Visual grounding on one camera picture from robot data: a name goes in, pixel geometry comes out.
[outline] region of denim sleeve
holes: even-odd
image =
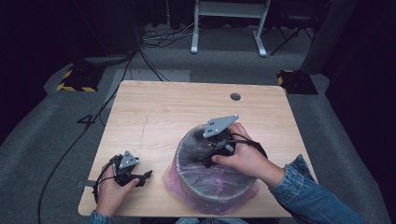
[[[110,217],[96,213],[96,211],[91,212],[91,217],[90,217],[89,223],[90,224],[114,224],[113,220],[111,220]]]
[[[286,165],[285,172],[279,185],[270,191],[297,222],[366,223],[349,206],[315,182],[303,155]]]

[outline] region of gray carpet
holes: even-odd
[[[267,51],[271,51],[282,41],[282,35],[272,30],[262,39]],[[190,47],[191,37],[187,36],[166,48],[145,48],[143,52],[159,70],[189,71],[190,82],[277,85],[278,70],[299,68],[309,48],[309,39],[300,34],[274,56],[262,58],[250,27],[226,28],[201,32],[197,54],[190,54]],[[70,64],[48,80],[45,85],[48,96],[0,148],[0,223],[36,222],[38,198],[46,179],[84,131],[85,125],[77,121],[99,111],[125,65],[108,67],[98,92],[56,91]],[[136,54],[130,69],[132,73],[149,68]],[[319,95],[288,95],[288,99],[318,181],[369,223],[390,223],[377,184],[324,95],[329,80],[322,75],[312,78]],[[186,76],[173,80],[186,81]],[[42,223],[88,222],[87,217],[78,213],[82,189],[77,188],[77,183],[88,177],[109,112],[110,108],[103,111],[53,174],[42,201]],[[138,217],[115,219],[116,223],[139,223]],[[294,221],[281,218],[280,223]]]

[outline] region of person's left hand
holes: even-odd
[[[113,166],[110,165],[103,174],[102,179],[112,176],[114,176]],[[139,178],[135,178],[124,187],[121,187],[114,178],[104,180],[99,185],[96,212],[107,217],[113,217],[128,193],[134,189],[138,183]]]

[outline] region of cable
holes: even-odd
[[[162,79],[161,77],[165,78],[167,81],[170,81],[168,78],[166,78],[166,76],[164,76],[161,72],[159,72],[159,71],[154,67],[154,65],[153,65],[151,62],[149,62],[149,60],[148,60],[146,54],[143,53],[142,49],[140,49],[139,52],[140,52],[140,55],[142,55],[142,58],[143,58],[143,60],[145,61],[145,63],[148,65],[148,67],[151,69],[151,71],[154,72],[154,74],[157,76],[157,78],[158,78],[160,81],[163,81],[163,79]]]
[[[128,63],[125,66],[125,70],[123,73],[123,78],[125,77],[127,68],[129,66],[129,64],[132,61],[132,58],[134,57],[135,52],[132,53],[132,57],[129,59]],[[96,121],[96,119],[100,116],[100,114],[102,113],[102,111],[106,108],[106,106],[108,105],[108,103],[110,102],[110,100],[113,98],[113,96],[116,94],[117,90],[119,89],[120,85],[114,90],[114,92],[111,94],[111,96],[109,97],[109,99],[102,105],[102,107],[100,108],[99,112],[95,115],[95,117],[93,118],[92,122],[87,124],[87,127],[84,129],[84,131],[78,136],[78,138],[73,142],[73,144],[66,150],[66,152],[62,155],[62,157],[58,160],[58,162],[56,163],[56,165],[54,166],[54,168],[52,169],[51,173],[49,174],[49,177],[47,178],[43,189],[41,190],[40,193],[40,197],[38,198],[38,204],[37,204],[37,223],[41,224],[41,202],[43,200],[43,196],[44,196],[44,192],[47,188],[47,185],[49,184],[50,180],[52,179],[53,174],[55,173],[55,171],[58,169],[59,165],[61,164],[62,160],[64,159],[64,157],[69,153],[69,151],[73,148],[73,146],[78,142],[78,140],[89,130],[89,128],[91,127],[91,125],[94,124],[94,122]]]

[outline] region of hand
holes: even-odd
[[[229,126],[231,134],[238,133],[251,140],[245,128],[238,122]],[[235,140],[245,140],[237,134],[233,134]],[[244,175],[250,175],[261,179],[269,188],[276,187],[285,175],[284,169],[268,161],[255,147],[244,143],[237,143],[235,153],[232,156],[216,155],[212,161],[224,166],[233,167]]]
[[[113,166],[109,166],[102,176],[102,179],[114,176]],[[121,187],[114,178],[104,180],[99,185],[98,204],[96,212],[107,217],[113,217],[114,213],[123,203],[128,193],[139,183],[139,178],[133,179],[124,187]]]

